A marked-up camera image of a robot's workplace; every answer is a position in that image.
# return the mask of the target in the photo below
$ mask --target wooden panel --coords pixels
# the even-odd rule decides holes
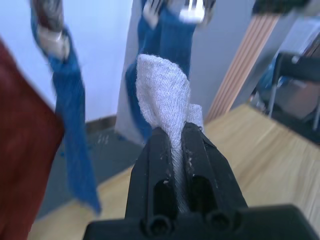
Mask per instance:
[[[206,124],[230,111],[278,19],[278,16],[264,15],[251,20],[205,118]]]
[[[205,127],[228,159],[249,206],[293,203],[320,232],[320,150],[316,145],[240,106]],[[125,215],[131,169],[99,187],[100,219]],[[62,206],[33,225],[29,240],[81,240],[95,218],[76,202]]]

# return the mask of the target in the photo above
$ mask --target baseboard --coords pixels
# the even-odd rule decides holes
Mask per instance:
[[[87,122],[86,125],[86,132],[87,134],[93,134],[104,129],[112,128],[116,125],[117,116],[107,116],[104,118],[100,118],[94,121]]]

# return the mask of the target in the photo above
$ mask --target hanging towel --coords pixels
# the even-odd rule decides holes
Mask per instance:
[[[31,28],[35,41],[36,16],[31,11]],[[99,202],[94,169],[89,156],[85,126],[85,88],[72,36],[67,28],[64,33],[70,41],[70,54],[65,61],[46,55],[53,72],[52,81],[56,91],[56,113],[63,119],[64,148],[67,179],[71,193],[82,203],[88,204],[99,214]]]
[[[141,0],[142,8],[146,0]],[[164,4],[155,29],[152,29],[142,15],[138,23],[138,54],[160,56],[177,64],[189,76],[192,38],[195,24],[183,23],[172,14]],[[131,115],[135,126],[143,137],[144,143],[151,136],[152,128],[141,113],[137,99],[137,60],[125,73],[126,91]]]
[[[62,121],[0,39],[0,239],[27,240],[45,195]]]

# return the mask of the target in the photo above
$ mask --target blue towel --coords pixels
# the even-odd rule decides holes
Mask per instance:
[[[31,11],[31,29],[37,40],[37,19]],[[67,179],[71,193],[81,202],[88,204],[99,214],[99,202],[94,169],[89,156],[85,127],[85,88],[72,37],[67,28],[64,34],[69,37],[70,54],[61,61],[54,56],[43,54],[53,71],[53,85],[56,91],[56,113],[64,123],[64,148],[66,156]]]
[[[141,0],[144,7],[146,0]],[[138,23],[138,55],[148,54],[168,59],[179,65],[182,71],[189,76],[190,59],[195,24],[181,22],[165,6],[160,10],[159,23],[152,29],[141,16]],[[128,67],[125,73],[126,90],[131,115],[135,126],[146,143],[152,134],[152,128],[143,117],[137,98],[137,60]]]

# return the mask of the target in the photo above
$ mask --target black chair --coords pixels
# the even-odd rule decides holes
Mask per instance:
[[[289,77],[302,82],[320,84],[320,57],[309,57],[289,52],[280,52],[276,58],[272,77],[271,97],[268,103],[268,116],[286,125],[303,137],[320,144],[320,134],[317,131],[320,120],[320,95],[318,104],[313,111],[313,124],[310,127],[306,120],[297,119],[283,111],[274,111],[277,85],[280,77]]]

